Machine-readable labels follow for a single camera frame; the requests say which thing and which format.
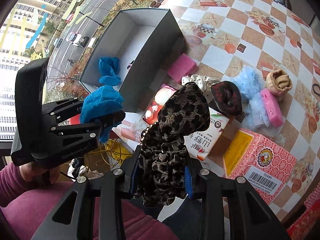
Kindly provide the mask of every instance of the leopard print scrunchie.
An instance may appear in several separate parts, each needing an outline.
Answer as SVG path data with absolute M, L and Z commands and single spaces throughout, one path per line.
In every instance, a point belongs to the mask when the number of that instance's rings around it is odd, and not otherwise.
M 159 111 L 158 122 L 141 133 L 139 185 L 134 198 L 145 206 L 184 199 L 184 167 L 189 156 L 184 136 L 210 125 L 207 101 L 194 82 L 176 91 Z

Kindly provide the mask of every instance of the barcode label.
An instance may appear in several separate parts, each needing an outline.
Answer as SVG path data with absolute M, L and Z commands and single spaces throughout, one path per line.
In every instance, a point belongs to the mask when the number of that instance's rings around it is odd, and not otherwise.
M 281 180 L 265 173 L 255 166 L 251 166 L 244 177 L 252 186 L 273 195 L 281 186 Z

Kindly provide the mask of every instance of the table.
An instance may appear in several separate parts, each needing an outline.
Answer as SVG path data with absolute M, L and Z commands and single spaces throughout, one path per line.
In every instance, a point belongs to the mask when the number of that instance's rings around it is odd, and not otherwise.
M 297 158 L 294 178 L 300 178 L 309 166 L 313 168 L 313 179 L 320 167 L 320 97 L 311 87 L 320 82 L 315 71 L 320 73 L 320 38 L 299 17 L 273 0 L 164 0 L 160 8 L 169 8 L 176 18 L 185 38 L 185 53 L 198 64 L 196 74 L 225 81 L 238 75 L 244 65 L 256 68 L 264 80 L 272 70 L 282 68 L 287 72 L 293 88 L 279 103 L 284 125 L 266 130 L 264 135 Z M 154 95 L 165 79 L 168 85 L 179 88 L 164 69 L 159 70 L 146 98 Z M 146 127 L 141 120 L 143 114 L 144 111 L 127 113 L 126 120 L 113 129 L 118 135 L 131 138 L 125 139 L 131 148 L 139 144 L 139 134 Z M 240 127 L 236 119 L 229 123 L 204 160 L 204 165 L 218 176 L 225 174 L 222 156 Z M 288 179 L 269 204 L 279 220 L 311 183 L 304 180 L 296 190 L 292 189 L 292 182 Z M 225 201 L 224 211 L 228 230 Z

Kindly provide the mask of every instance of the open storage box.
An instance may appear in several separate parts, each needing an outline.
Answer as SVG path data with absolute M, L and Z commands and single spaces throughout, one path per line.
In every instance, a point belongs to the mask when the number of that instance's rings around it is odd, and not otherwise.
M 99 83 L 99 59 L 119 58 L 121 83 L 114 89 L 124 98 L 123 110 L 136 112 L 139 97 L 153 81 L 180 35 L 181 30 L 169 9 L 121 10 L 95 46 L 80 83 L 89 93 L 95 91 L 103 85 Z

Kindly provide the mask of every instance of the pink sleeve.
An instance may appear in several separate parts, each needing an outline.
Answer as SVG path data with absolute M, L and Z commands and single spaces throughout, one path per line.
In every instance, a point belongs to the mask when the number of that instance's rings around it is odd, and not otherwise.
M 34 184 L 25 182 L 19 167 L 10 163 L 0 171 L 0 206 L 6 207 L 22 193 L 34 188 Z

